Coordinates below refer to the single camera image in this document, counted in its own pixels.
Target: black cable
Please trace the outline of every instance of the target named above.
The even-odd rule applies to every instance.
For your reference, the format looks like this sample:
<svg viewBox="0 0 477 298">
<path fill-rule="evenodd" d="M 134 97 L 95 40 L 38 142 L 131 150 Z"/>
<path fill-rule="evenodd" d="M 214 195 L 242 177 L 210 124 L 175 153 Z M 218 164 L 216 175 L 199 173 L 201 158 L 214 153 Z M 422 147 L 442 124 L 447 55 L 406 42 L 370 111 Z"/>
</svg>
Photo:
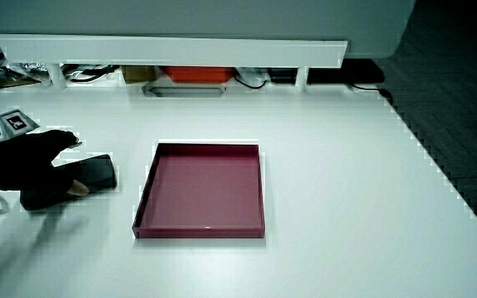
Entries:
<svg viewBox="0 0 477 298">
<path fill-rule="evenodd" d="M 71 82 L 88 83 L 88 82 L 91 82 L 92 80 L 96 80 L 96 79 L 100 78 L 103 75 L 106 75 L 106 74 L 97 74 L 97 75 L 94 75 L 91 78 L 87 78 L 87 79 L 71 79 Z"/>
<path fill-rule="evenodd" d="M 265 80 L 262 85 L 260 85 L 260 86 L 258 86 L 258 87 L 253 87 L 253 86 L 250 86 L 250 85 L 248 85 L 248 84 L 242 82 L 242 81 L 239 79 L 239 77 L 237 77 L 237 75 L 234 75 L 233 77 L 235 78 L 235 80 L 236 80 L 237 82 L 239 82 L 240 84 L 243 84 L 244 86 L 246 86 L 246 87 L 248 87 L 248 88 L 250 88 L 250 89 L 260 89 L 260 88 L 264 87 L 264 85 L 265 85 L 266 82 L 267 82 L 267 81 Z"/>
<path fill-rule="evenodd" d="M 93 75 L 91 78 L 87 79 L 71 79 L 71 82 L 76 82 L 76 83 L 88 83 L 93 80 L 96 80 L 100 78 L 103 75 L 113 73 L 114 70 L 116 70 L 119 67 L 119 65 L 108 65 L 105 66 L 101 69 L 92 69 L 92 70 L 83 70 L 82 75 Z M 70 70 L 74 70 L 75 68 L 69 67 L 66 72 L 70 72 Z"/>
<path fill-rule="evenodd" d="M 380 95 L 382 95 L 383 97 L 385 97 L 389 101 L 389 104 L 393 105 L 393 95 L 391 94 L 391 92 L 387 91 L 384 88 L 364 88 L 364 87 L 359 87 L 359 86 L 357 86 L 355 84 L 352 84 L 352 83 L 349 83 L 348 85 L 353 87 L 353 88 L 356 88 L 356 89 L 378 91 L 380 93 Z"/>
</svg>

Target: floor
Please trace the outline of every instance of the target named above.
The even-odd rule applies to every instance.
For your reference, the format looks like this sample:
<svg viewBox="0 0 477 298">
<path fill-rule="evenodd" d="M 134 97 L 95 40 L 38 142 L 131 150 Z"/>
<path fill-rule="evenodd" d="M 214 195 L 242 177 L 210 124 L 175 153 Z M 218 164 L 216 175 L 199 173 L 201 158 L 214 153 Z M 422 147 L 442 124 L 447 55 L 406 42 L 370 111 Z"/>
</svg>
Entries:
<svg viewBox="0 0 477 298">
<path fill-rule="evenodd" d="M 379 87 L 477 215 L 477 17 L 452 5 L 418 0 L 396 53 L 376 63 Z"/>
</svg>

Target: black glove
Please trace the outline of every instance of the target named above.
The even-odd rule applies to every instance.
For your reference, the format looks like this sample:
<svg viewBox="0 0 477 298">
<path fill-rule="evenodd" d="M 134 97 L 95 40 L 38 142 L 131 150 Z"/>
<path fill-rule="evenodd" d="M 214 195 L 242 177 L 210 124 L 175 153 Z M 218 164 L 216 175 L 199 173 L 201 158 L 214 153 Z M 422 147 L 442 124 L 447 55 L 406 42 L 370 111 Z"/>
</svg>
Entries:
<svg viewBox="0 0 477 298">
<path fill-rule="evenodd" d="M 51 162 L 78 138 L 71 132 L 25 134 L 0 142 L 0 190 L 66 192 L 73 185 L 68 173 L 54 171 Z"/>
</svg>

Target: white table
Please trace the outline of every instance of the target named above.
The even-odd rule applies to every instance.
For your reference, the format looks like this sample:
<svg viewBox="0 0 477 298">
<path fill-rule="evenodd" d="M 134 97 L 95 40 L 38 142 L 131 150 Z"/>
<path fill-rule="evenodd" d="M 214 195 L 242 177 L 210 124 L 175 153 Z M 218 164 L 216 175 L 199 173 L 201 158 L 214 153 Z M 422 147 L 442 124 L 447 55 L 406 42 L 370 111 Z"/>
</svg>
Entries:
<svg viewBox="0 0 477 298">
<path fill-rule="evenodd" d="M 0 90 L 13 108 L 84 141 L 56 165 L 109 153 L 118 188 L 46 214 L 3 193 L 0 297 L 477 297 L 477 218 L 376 92 Z M 265 239 L 135 239 L 163 138 L 258 139 Z"/>
</svg>

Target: tray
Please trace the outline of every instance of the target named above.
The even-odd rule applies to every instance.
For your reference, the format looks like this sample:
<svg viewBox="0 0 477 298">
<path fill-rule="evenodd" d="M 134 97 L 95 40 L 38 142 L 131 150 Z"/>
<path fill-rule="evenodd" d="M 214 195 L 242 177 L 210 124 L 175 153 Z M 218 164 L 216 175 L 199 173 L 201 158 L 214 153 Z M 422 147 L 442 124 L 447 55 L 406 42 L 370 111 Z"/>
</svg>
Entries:
<svg viewBox="0 0 477 298">
<path fill-rule="evenodd" d="M 258 145 L 160 143 L 136 238 L 263 238 Z"/>
</svg>

